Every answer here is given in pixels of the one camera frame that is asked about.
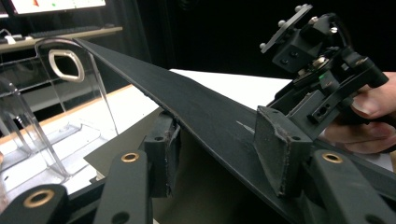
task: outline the black fabric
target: black fabric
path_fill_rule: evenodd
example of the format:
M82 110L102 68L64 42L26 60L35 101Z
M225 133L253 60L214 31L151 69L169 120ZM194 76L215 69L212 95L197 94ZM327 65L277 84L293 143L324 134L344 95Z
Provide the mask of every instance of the black fabric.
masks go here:
M256 111L190 78L84 40L76 41L169 111L220 164L285 219L303 222L297 202L277 198L262 170L253 146Z

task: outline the finger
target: finger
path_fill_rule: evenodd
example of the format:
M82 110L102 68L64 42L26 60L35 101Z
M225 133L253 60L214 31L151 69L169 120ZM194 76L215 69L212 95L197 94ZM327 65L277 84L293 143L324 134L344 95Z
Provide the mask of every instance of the finger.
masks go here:
M333 122L324 131L324 137L327 140L337 143L373 141L393 135L396 135L395 128L383 122L371 122L360 125L345 125Z
M353 110L366 119L376 119L396 110L396 73L385 73L389 81L384 85L360 90L354 97Z
M371 153L381 152L394 145L396 145L396 135L374 141L345 143L344 147L349 151L363 153L363 154L371 154Z

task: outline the human hand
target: human hand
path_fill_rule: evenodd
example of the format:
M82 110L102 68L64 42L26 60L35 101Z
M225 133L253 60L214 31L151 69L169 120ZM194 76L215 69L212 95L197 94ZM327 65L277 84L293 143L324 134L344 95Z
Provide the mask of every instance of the human hand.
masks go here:
M389 81L375 89L361 88L354 97L352 109L365 119L378 119L385 115L396 120L396 72L384 73ZM395 127L385 122L347 125L336 119L325 130L326 140L345 149L364 154L383 151L396 145Z

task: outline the monitor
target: monitor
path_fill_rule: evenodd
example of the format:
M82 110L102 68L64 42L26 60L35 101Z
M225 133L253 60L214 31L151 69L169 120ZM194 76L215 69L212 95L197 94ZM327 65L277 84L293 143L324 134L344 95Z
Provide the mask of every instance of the monitor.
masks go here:
M8 13L6 12L6 8L3 6L3 3L0 2L0 19L8 18Z
M105 0L8 0L15 15L41 14L72 9L103 7Z

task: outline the display screen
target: display screen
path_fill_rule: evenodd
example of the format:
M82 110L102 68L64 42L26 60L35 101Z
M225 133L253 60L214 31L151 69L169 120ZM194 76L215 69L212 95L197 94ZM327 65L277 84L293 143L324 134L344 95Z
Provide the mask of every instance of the display screen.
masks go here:
M0 19L7 18L7 17L8 17L8 14L6 12L6 9L4 8L3 3L0 2Z
M105 0L10 0L16 15L103 7Z

